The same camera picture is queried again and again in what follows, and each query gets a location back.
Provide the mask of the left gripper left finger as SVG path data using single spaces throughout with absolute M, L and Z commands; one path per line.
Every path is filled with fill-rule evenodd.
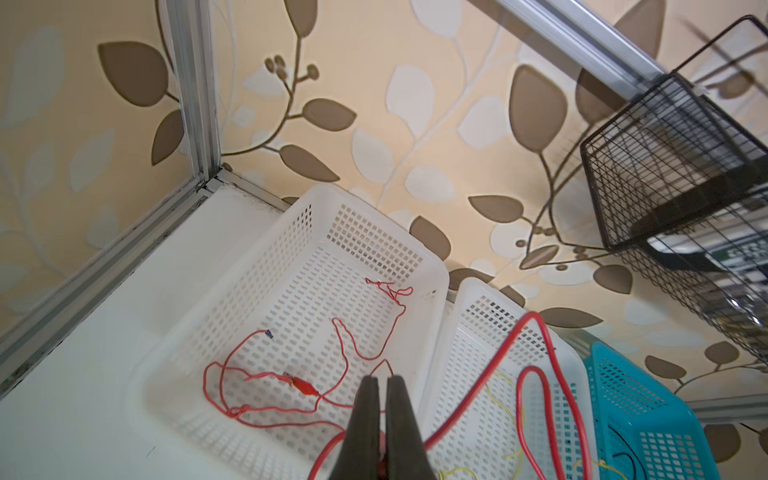
M 380 403 L 378 379 L 362 378 L 330 479 L 379 478 Z

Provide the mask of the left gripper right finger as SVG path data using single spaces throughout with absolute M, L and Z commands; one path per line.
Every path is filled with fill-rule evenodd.
M 399 375 L 387 380 L 385 418 L 383 478 L 435 480 L 405 380 Z

